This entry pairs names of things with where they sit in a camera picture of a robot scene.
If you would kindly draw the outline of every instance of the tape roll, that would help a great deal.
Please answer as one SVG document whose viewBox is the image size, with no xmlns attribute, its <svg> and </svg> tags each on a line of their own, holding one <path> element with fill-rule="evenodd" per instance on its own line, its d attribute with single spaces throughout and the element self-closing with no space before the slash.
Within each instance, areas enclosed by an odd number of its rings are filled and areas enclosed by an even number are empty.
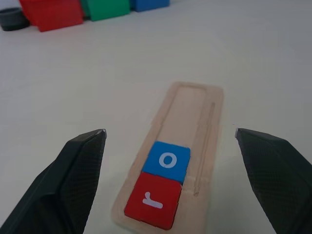
<svg viewBox="0 0 312 234">
<path fill-rule="evenodd" d="M 0 25 L 3 31 L 15 31 L 30 25 L 29 20 L 19 7 L 0 10 Z"/>
</svg>

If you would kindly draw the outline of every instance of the red cube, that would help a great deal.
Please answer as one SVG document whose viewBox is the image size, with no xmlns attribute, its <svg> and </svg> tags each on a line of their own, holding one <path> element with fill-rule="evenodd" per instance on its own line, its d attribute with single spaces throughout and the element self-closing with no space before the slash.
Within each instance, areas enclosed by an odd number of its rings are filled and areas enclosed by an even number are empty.
<svg viewBox="0 0 312 234">
<path fill-rule="evenodd" d="M 125 215 L 169 230 L 174 222 L 181 189 L 177 181 L 142 172 L 127 202 Z"/>
<path fill-rule="evenodd" d="M 26 16 L 41 32 L 83 23 L 79 0 L 20 0 Z"/>
</svg>

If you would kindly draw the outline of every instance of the wooden board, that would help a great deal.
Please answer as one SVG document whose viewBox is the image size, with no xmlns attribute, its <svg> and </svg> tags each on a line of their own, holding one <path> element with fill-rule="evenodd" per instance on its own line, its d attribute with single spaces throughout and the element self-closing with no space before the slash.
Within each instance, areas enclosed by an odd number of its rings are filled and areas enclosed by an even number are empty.
<svg viewBox="0 0 312 234">
<path fill-rule="evenodd" d="M 215 86 L 184 82 L 171 86 L 113 205 L 114 222 L 141 234 L 204 233 L 222 102 L 223 91 Z M 175 221 L 168 231 L 124 214 L 148 153 L 157 140 L 191 149 Z"/>
</svg>

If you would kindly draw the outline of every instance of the blue block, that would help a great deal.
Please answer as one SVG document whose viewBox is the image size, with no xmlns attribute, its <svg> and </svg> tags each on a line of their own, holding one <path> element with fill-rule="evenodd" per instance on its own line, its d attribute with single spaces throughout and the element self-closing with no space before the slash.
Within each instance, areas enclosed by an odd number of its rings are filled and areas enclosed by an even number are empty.
<svg viewBox="0 0 312 234">
<path fill-rule="evenodd" d="M 148 11 L 170 5 L 170 0 L 132 0 L 134 10 L 137 12 Z"/>
<path fill-rule="evenodd" d="M 190 157 L 190 148 L 156 141 L 152 146 L 142 171 L 167 179 L 173 179 L 182 184 Z"/>
</svg>

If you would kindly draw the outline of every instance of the green cube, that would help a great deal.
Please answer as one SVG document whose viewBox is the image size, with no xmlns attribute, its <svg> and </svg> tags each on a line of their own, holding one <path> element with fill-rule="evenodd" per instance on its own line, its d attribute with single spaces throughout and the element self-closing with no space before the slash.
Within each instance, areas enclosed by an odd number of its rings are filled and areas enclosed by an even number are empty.
<svg viewBox="0 0 312 234">
<path fill-rule="evenodd" d="M 127 15 L 130 13 L 129 0 L 88 0 L 92 21 Z"/>
</svg>

